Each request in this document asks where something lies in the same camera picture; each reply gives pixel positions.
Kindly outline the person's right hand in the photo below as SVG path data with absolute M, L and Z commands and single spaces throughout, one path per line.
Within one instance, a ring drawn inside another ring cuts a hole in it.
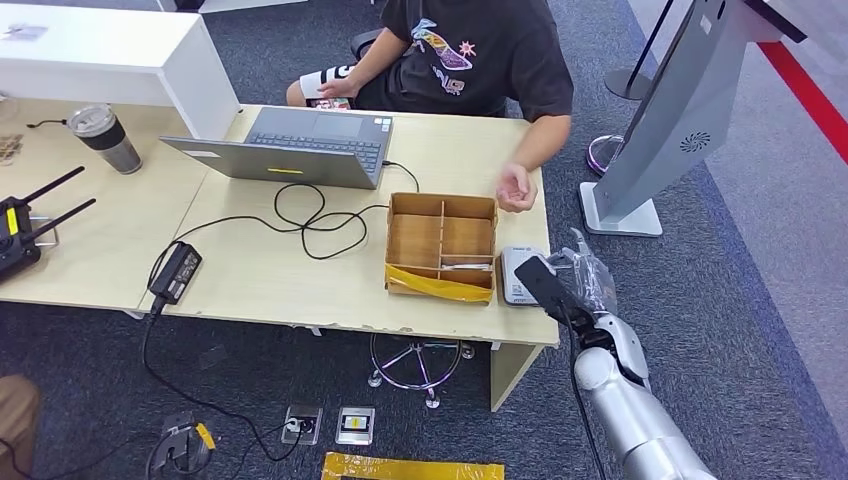
M 331 79 L 321 84 L 317 91 L 322 98 L 355 98 L 361 89 L 361 83 L 351 77 Z

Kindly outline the person's left hand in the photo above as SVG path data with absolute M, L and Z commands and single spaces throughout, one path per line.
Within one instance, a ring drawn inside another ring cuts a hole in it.
M 532 209 L 538 189 L 524 166 L 506 163 L 500 173 L 495 193 L 501 210 L 521 213 Z

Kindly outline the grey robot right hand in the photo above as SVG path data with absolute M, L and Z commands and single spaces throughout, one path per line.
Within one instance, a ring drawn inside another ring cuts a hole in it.
M 563 247 L 551 253 L 546 258 L 549 269 L 573 273 L 573 293 L 587 310 L 618 315 L 615 282 L 608 267 L 592 252 L 579 229 L 570 227 L 569 230 L 577 250 Z

